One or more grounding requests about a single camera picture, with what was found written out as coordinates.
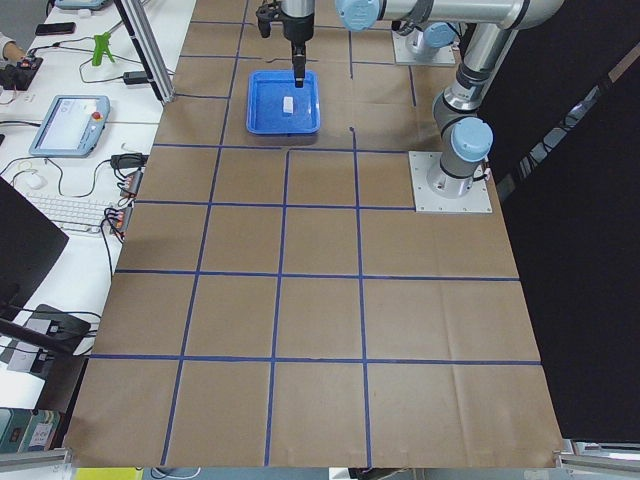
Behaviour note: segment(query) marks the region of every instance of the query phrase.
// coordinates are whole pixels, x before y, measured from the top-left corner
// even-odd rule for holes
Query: sleeve
[[[2,32],[0,32],[0,53],[2,53],[2,58],[4,58],[6,60],[6,58],[4,57],[4,47],[7,45],[7,43],[15,43],[14,40],[12,38],[6,37]]]

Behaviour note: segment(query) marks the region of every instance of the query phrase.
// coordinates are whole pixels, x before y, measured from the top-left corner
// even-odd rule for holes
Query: small white cube
[[[289,115],[293,114],[293,97],[284,97],[282,101],[282,112],[288,113]]]

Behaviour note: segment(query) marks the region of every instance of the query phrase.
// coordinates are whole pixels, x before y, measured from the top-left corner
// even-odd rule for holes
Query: black panel
[[[640,441],[640,61],[504,214],[562,434]]]
[[[479,112],[494,129],[498,181],[640,41],[639,25],[637,0],[566,0],[518,33]]]
[[[0,316],[16,311],[2,302],[24,306],[62,253],[68,237],[0,179]]]

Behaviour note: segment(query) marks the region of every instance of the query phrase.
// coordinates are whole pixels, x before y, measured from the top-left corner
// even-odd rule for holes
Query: computer monitor
[[[83,334],[38,333],[12,321],[56,263],[69,238],[1,178],[0,219],[0,335],[52,353],[73,353]],[[62,329],[67,332],[86,333],[90,327],[73,317],[53,314],[51,319],[69,322]]]

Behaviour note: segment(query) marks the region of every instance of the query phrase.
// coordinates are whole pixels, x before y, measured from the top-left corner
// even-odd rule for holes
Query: person's arm
[[[16,45],[13,39],[4,36],[2,32],[0,32],[0,51],[2,51],[2,58],[12,62],[17,62],[25,56],[24,50]]]

